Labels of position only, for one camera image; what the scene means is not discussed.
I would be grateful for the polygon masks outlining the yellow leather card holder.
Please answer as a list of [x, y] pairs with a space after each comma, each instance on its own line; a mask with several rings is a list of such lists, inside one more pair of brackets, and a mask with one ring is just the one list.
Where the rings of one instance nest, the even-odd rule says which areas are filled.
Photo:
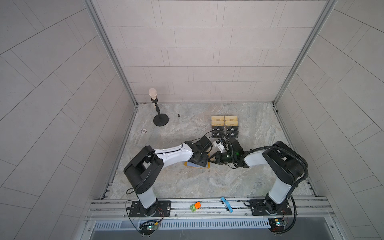
[[206, 163], [205, 166], [200, 166], [200, 165], [195, 164], [195, 163], [184, 162], [184, 165], [185, 165], [186, 167], [197, 168], [197, 169], [209, 169], [209, 168], [210, 168], [210, 163]]

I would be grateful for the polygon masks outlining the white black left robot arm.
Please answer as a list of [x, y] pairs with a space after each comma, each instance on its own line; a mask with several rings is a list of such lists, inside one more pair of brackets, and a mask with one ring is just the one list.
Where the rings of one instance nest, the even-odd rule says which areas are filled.
[[208, 150], [213, 147], [206, 136], [198, 141], [186, 141], [179, 146], [168, 149], [143, 147], [139, 153], [125, 166], [123, 172], [134, 188], [144, 209], [155, 208], [157, 197], [153, 190], [161, 170], [180, 162], [190, 162], [200, 167], [208, 163]]

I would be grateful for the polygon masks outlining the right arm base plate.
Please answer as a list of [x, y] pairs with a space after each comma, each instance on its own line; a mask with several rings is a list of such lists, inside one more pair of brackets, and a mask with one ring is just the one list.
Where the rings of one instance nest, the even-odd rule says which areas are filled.
[[292, 215], [292, 208], [288, 200], [281, 204], [276, 204], [272, 200], [249, 200], [245, 203], [246, 207], [251, 209], [253, 216], [275, 216], [275, 215]]

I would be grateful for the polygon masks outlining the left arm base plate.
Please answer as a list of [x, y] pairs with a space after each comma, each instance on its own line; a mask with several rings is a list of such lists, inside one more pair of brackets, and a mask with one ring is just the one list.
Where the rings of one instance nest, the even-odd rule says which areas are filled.
[[169, 217], [171, 211], [171, 201], [157, 200], [148, 209], [144, 208], [140, 201], [133, 201], [130, 207], [127, 207], [129, 216], [134, 218], [149, 218], [149, 217]]

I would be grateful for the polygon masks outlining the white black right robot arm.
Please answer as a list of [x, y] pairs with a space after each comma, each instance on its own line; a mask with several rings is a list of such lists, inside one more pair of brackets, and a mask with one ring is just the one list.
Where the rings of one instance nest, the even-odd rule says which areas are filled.
[[265, 197], [264, 205], [270, 214], [277, 213], [282, 203], [292, 196], [298, 184], [309, 175], [306, 160], [281, 141], [245, 152], [235, 140], [225, 152], [216, 152], [208, 161], [217, 165], [233, 164], [236, 168], [269, 165], [277, 176]]

